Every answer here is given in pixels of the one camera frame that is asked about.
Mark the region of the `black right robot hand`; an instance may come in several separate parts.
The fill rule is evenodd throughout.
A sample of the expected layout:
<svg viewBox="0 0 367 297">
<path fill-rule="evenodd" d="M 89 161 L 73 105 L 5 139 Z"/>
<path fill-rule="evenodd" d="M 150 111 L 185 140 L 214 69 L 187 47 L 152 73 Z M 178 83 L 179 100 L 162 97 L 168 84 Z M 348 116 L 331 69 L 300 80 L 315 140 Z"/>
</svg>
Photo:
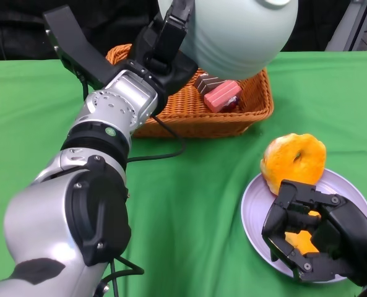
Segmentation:
<svg viewBox="0 0 367 297">
<path fill-rule="evenodd" d="M 285 234 L 307 231 L 317 252 L 301 253 Z M 284 180 L 262 228 L 273 261 L 280 259 L 301 282 L 336 275 L 367 285 L 367 217 L 350 200 L 315 186 Z"/>
</svg>

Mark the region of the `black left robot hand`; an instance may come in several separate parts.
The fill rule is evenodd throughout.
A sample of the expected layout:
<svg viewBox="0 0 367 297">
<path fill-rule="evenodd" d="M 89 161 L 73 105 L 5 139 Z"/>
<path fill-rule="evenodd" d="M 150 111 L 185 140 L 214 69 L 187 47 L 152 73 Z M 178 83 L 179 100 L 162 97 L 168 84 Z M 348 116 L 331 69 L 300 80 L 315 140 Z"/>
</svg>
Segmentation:
<svg viewBox="0 0 367 297">
<path fill-rule="evenodd" d="M 194 1 L 172 1 L 164 15 L 158 12 L 140 31 L 129 52 L 129 58 L 150 71 L 168 96 L 180 91 L 198 69 L 180 51 L 193 10 Z"/>
</svg>

